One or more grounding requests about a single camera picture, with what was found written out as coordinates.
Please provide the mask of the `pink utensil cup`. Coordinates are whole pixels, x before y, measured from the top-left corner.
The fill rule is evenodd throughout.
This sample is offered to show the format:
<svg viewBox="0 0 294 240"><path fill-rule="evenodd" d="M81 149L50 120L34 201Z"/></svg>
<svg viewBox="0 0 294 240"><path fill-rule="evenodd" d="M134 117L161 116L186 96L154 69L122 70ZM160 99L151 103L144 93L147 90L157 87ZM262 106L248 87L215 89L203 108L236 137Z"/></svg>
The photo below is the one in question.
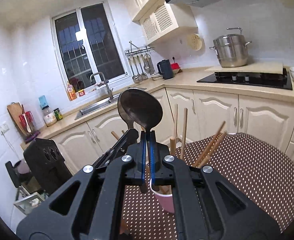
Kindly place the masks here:
<svg viewBox="0 0 294 240"><path fill-rule="evenodd" d="M167 211L168 213L175 213L174 201L172 198L172 194L161 194L161 193L155 191L152 188L151 180L149 181L149 186L150 186L151 192L154 194L154 197L157 199L161 208L164 211Z"/></svg>

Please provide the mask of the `black metal spoon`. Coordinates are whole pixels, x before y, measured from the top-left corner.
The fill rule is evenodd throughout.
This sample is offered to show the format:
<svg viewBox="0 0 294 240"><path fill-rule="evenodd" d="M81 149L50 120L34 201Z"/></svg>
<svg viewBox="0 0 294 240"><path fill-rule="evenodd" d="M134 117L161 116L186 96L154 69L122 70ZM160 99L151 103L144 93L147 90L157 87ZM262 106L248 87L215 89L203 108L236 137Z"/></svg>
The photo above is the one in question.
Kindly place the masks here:
<svg viewBox="0 0 294 240"><path fill-rule="evenodd" d="M120 94L118 105L122 107L123 112L125 112L131 120L144 127L149 154L150 132L160 123L163 116L161 104L148 92L141 89L130 88Z"/></svg>

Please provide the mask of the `steel kitchen sink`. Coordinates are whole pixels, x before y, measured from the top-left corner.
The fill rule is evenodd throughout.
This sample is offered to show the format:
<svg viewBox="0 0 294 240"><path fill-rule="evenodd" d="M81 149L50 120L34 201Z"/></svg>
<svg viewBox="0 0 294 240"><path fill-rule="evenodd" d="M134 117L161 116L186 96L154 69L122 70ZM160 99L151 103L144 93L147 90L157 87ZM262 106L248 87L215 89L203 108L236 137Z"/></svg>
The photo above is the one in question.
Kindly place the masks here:
<svg viewBox="0 0 294 240"><path fill-rule="evenodd" d="M116 95L112 99L106 98L104 100L100 100L99 102L93 103L87 107L80 109L75 117L75 120L117 102L118 98L119 98L119 95Z"/></svg>

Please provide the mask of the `kitchen window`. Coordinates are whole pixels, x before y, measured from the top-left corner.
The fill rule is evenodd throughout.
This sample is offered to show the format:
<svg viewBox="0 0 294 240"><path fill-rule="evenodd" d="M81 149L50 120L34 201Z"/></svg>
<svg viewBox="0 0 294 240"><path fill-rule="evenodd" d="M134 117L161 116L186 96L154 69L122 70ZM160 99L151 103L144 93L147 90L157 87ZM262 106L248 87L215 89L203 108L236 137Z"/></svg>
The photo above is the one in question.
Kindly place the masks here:
<svg viewBox="0 0 294 240"><path fill-rule="evenodd" d="M78 7L54 17L52 24L63 78L76 92L102 84L99 75L90 82L96 72L104 73L112 87L128 76L104 3Z"/></svg>

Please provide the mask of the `glass jar blue lid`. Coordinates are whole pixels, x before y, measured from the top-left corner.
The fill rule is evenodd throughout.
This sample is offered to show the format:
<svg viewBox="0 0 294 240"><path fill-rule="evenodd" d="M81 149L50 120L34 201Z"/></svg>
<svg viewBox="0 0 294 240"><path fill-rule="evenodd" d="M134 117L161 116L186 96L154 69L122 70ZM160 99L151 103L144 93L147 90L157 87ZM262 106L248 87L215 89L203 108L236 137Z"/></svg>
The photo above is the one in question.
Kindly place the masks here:
<svg viewBox="0 0 294 240"><path fill-rule="evenodd" d="M47 127L54 125L57 122L54 111L49 107L44 95L39 97L40 108L43 113L43 119Z"/></svg>

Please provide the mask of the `wooden cutting board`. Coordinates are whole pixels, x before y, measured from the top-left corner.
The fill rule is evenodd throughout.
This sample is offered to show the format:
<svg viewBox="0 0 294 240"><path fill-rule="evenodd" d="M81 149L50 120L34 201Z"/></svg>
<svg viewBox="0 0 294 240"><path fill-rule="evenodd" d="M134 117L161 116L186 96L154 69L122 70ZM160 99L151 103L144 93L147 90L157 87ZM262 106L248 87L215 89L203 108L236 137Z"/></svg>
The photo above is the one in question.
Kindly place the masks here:
<svg viewBox="0 0 294 240"><path fill-rule="evenodd" d="M12 118L12 120L15 122L18 131L20 132L23 139L26 139L28 136L28 133L24 130L24 127L21 125L19 116L22 114L22 107L19 102L13 102L7 105L7 110Z"/></svg>

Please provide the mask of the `orange bottle on windowsill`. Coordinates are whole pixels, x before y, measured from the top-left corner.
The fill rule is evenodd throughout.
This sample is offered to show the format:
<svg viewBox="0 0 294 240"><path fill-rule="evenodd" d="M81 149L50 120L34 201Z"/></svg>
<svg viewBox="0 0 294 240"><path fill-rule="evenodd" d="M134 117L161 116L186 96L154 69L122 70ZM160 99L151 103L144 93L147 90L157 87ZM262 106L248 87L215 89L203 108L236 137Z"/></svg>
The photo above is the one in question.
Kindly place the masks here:
<svg viewBox="0 0 294 240"><path fill-rule="evenodd" d="M67 83L67 92L71 101L77 99L74 87L69 82Z"/></svg>

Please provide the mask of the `chrome faucet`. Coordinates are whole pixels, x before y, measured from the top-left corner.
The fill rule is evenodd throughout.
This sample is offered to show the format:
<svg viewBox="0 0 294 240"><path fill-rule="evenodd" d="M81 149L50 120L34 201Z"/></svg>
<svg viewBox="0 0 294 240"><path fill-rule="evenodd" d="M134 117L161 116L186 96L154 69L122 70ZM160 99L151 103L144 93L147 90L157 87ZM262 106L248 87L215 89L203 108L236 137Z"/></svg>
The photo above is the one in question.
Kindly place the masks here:
<svg viewBox="0 0 294 240"><path fill-rule="evenodd" d="M94 77L96 75L99 75L100 78L102 79L102 83L105 85L106 87L106 90L107 90L107 94L108 94L108 97L110 98L110 100L114 99L114 96L112 94L112 89L110 89L109 85L108 85L108 80L105 78L104 76L104 73L102 72L96 72L96 73L93 73L90 75L90 82L93 81Z"/></svg>

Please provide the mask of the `black electric kettle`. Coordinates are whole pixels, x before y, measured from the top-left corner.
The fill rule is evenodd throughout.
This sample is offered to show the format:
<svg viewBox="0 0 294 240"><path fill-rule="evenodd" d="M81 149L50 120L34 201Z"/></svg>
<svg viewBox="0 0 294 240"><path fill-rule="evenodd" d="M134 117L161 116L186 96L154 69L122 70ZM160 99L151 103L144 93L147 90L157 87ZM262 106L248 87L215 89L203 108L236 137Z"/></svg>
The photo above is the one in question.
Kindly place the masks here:
<svg viewBox="0 0 294 240"><path fill-rule="evenodd" d="M164 80L172 79L175 76L169 60L162 60L158 62L157 69L158 73L162 75Z"/></svg>

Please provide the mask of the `brown polka dot tablecloth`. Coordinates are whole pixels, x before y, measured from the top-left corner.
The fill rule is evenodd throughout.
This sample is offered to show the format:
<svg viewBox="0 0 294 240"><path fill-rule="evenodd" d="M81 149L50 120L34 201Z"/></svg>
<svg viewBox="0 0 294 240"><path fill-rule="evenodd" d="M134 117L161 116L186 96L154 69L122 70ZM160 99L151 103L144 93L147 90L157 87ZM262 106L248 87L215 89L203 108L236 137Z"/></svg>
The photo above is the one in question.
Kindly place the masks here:
<svg viewBox="0 0 294 240"><path fill-rule="evenodd" d="M282 239L294 239L294 163L252 135L227 135L208 162L279 224ZM176 239L174 215L152 191L127 186L122 221L130 239Z"/></svg>

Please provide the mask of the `red small container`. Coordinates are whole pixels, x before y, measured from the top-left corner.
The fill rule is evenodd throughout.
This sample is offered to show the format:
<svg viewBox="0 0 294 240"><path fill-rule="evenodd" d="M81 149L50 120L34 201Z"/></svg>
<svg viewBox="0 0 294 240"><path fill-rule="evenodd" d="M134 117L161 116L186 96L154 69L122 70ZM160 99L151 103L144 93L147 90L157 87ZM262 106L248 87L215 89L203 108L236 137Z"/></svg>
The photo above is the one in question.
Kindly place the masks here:
<svg viewBox="0 0 294 240"><path fill-rule="evenodd" d="M181 70L178 63L172 63L171 68L174 74L177 74Z"/></svg>

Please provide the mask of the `hanging utensil rack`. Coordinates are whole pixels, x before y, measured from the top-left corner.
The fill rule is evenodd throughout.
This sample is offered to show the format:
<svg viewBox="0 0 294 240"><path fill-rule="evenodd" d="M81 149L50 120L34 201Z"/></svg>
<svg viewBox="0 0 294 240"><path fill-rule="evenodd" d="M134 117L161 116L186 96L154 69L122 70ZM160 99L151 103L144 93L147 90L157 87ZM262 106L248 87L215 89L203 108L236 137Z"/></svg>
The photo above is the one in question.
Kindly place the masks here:
<svg viewBox="0 0 294 240"><path fill-rule="evenodd" d="M154 50L151 46L136 46L129 41L130 48L125 50L125 56L130 66L132 80L134 83L140 83L156 74L151 52Z"/></svg>

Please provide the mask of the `round bamboo trivet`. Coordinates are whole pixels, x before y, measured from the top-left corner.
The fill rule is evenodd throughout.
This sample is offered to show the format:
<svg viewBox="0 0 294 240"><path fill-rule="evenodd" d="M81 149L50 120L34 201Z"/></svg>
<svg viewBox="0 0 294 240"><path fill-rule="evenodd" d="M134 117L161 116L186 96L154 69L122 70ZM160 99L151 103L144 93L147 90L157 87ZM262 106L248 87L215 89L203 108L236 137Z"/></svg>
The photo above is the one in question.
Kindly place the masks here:
<svg viewBox="0 0 294 240"><path fill-rule="evenodd" d="M194 51L199 51L203 47L203 38L197 33L187 35L187 45Z"/></svg>

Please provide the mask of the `stainless steel stock pot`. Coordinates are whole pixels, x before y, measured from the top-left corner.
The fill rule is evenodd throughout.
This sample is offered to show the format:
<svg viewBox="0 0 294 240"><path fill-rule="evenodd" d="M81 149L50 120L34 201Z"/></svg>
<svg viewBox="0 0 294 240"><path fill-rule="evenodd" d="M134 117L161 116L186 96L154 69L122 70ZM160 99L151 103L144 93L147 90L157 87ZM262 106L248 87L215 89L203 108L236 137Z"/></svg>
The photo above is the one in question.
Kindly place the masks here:
<svg viewBox="0 0 294 240"><path fill-rule="evenodd" d="M235 68L245 66L248 62L248 45L242 35L242 28L227 28L227 30L239 30L239 34L227 34L213 40L213 50L222 68Z"/></svg>

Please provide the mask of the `black gas stove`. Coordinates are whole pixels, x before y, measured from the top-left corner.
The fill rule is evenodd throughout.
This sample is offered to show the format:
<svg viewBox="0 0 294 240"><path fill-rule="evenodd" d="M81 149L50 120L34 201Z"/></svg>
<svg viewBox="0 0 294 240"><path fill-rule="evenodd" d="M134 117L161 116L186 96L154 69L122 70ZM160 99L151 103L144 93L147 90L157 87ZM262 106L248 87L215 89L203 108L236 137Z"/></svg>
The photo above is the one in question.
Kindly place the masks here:
<svg viewBox="0 0 294 240"><path fill-rule="evenodd" d="M293 90L290 74L285 68L283 68L282 74L214 72L214 74L198 80L197 83L249 85Z"/></svg>

